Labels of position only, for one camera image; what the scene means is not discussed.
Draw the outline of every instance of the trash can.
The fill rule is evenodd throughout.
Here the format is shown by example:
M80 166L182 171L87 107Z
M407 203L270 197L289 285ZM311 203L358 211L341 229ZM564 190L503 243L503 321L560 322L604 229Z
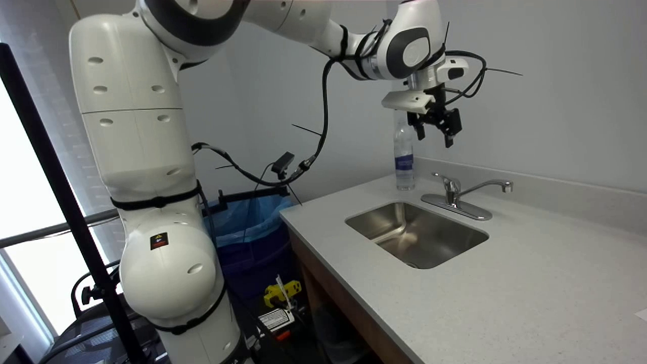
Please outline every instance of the trash can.
M211 242L217 252L223 276L234 312L245 332L254 332L265 288L296 280L296 268L289 249L289 231L280 211L290 207L287 195L246 192L224 197L226 208L208 215Z

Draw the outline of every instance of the plastic bottle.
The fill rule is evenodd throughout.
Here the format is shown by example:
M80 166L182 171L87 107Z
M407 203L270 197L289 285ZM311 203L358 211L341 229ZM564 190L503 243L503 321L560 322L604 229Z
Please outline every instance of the plastic bottle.
M413 190L417 186L415 171L415 136L407 121L396 124L393 134L393 168L396 168L396 189Z

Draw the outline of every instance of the black metal stand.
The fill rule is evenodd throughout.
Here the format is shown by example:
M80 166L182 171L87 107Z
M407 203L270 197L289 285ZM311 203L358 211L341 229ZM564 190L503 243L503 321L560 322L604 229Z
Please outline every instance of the black metal stand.
M20 69L16 65L16 60L12 57L12 51L8 44L0 42L0 77L3 82L3 88L16 107L16 113L23 126L23 132L40 160L40 166L46 174L48 184L53 186L53 192L56 197L56 203L64 215L64 221L79 245L79 252L87 263L88 274L94 280L97 290L101 290L102 303L109 312L109 317L112 321L112 327L121 339L122 351L133 364L144 364L148 359L141 353L141 346L138 343L138 337L133 334L130 321L124 315L124 310L121 307L121 301L114 293L114 285L110 283L101 255L97 252L97 245L87 229L87 222L80 215L80 208L74 201L73 189L69 186L64 172L60 168L60 163L56 159L56 152L46 136L46 130L42 126L42 120L37 112L37 105L25 89L25 83L20 76Z

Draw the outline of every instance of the stainless steel sink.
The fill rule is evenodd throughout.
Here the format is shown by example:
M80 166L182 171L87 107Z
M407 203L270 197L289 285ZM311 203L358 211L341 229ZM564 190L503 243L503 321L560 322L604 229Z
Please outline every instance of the stainless steel sink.
M407 203L368 211L346 224L417 270L432 270L486 242L481 231Z

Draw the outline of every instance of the faucet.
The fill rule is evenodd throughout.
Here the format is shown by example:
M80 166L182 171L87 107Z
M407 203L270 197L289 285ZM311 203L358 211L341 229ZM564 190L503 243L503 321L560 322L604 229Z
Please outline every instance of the faucet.
M439 208L445 208L445 211L451 211L451 213L474 218L474 221L488 221L490 213L483 211L483 208L478 208L474 204L463 203L460 198L465 195L470 195L470 192L481 190L485 186L500 186L503 195L514 190L514 184L509 181L485 181L483 184L477 184L473 189L463 190L460 183L454 181L454 178L442 177L439 172L430 172L430 177L434 177L434 178L439 178L442 183L445 197L423 195L423 201L432 204L432 207L439 207Z

